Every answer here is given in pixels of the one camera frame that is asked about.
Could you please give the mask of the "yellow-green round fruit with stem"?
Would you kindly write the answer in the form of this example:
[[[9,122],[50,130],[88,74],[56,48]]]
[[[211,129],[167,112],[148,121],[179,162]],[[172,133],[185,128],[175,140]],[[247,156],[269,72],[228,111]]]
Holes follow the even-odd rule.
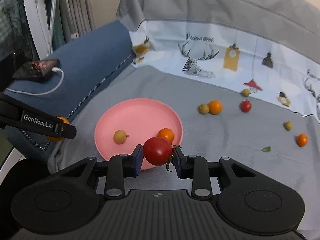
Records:
[[[123,144],[129,135],[124,130],[118,130],[113,135],[113,140],[117,145]]]

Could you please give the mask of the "red cherry tomato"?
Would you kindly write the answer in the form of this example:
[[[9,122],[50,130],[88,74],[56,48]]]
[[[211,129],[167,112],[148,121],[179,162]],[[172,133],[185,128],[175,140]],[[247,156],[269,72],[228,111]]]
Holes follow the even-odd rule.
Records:
[[[244,112],[244,113],[248,113],[252,108],[252,104],[249,100],[244,100],[241,104],[240,104],[240,109]]]
[[[170,163],[173,163],[174,148],[181,148],[181,145],[173,145],[169,141],[161,137],[152,137],[148,139],[143,145],[144,160],[142,170],[148,170],[155,166],[163,166],[167,171]]]

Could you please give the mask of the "small orange mandarin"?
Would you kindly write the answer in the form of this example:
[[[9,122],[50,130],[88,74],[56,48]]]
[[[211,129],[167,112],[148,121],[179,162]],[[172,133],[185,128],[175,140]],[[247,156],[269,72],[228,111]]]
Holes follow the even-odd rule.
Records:
[[[308,139],[308,136],[306,134],[300,134],[297,139],[296,139],[296,142],[298,144],[298,146],[300,147],[304,147],[308,144],[309,142],[309,139]]]

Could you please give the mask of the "grey sofa cover cloth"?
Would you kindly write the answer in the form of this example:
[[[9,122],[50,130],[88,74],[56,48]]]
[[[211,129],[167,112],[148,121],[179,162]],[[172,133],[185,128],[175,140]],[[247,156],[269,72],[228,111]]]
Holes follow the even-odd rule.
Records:
[[[319,6],[306,0],[121,0],[117,11],[128,33],[144,21],[211,23],[257,35],[319,64]],[[57,172],[77,161],[99,156],[94,132],[101,116],[115,104],[132,98],[151,98],[170,106],[183,124],[182,150],[210,161],[229,156],[300,193],[306,212],[299,231],[319,239],[319,117],[244,97],[242,91],[211,85],[131,64],[131,72],[96,95],[78,114],[74,140],[58,143],[48,161]],[[198,106],[221,101],[218,115],[201,114]],[[249,100],[248,113],[240,104]],[[287,131],[284,123],[293,128]],[[298,146],[306,134],[309,142]],[[266,153],[262,149],[271,146]]]

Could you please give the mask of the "yellow-green fruit beside mandarins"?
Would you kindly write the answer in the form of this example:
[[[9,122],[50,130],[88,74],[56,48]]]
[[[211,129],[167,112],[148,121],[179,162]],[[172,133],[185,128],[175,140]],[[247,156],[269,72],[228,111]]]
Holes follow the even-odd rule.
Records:
[[[207,114],[210,111],[210,107],[207,104],[202,103],[198,106],[198,111],[201,114]]]

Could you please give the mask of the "small green leaf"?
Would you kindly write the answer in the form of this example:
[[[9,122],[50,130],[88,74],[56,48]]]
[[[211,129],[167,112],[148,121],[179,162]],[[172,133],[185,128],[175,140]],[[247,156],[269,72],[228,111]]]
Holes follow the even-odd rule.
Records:
[[[271,151],[271,146],[267,146],[267,147],[263,148],[262,151],[266,152],[266,153],[270,152]]]

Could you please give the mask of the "yellow-green fruit near strip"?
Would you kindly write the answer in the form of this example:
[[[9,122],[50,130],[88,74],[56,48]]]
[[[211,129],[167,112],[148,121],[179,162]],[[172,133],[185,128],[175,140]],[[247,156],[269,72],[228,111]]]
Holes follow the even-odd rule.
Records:
[[[244,97],[248,97],[251,94],[250,90],[247,88],[243,89],[241,93]]]

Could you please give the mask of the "yellow-green fruit right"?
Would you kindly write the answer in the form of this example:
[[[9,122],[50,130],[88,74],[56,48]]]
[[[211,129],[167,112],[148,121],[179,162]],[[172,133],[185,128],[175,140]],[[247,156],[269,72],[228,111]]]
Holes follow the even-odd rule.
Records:
[[[284,123],[284,127],[287,131],[290,131],[293,128],[293,123],[290,121],[287,121]]]

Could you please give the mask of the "white printed cloth strip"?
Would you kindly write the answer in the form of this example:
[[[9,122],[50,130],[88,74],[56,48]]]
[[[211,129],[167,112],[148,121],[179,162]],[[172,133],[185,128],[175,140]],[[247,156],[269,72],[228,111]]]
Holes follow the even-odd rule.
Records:
[[[319,117],[319,64],[266,38],[211,23],[144,21],[129,32],[134,64]]]

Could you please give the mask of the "white round fan frame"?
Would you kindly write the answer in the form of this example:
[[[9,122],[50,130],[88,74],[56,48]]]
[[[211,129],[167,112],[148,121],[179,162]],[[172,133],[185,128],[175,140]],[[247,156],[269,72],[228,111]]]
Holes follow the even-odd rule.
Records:
[[[47,12],[45,0],[23,0],[30,33],[40,59],[52,52],[53,13]]]

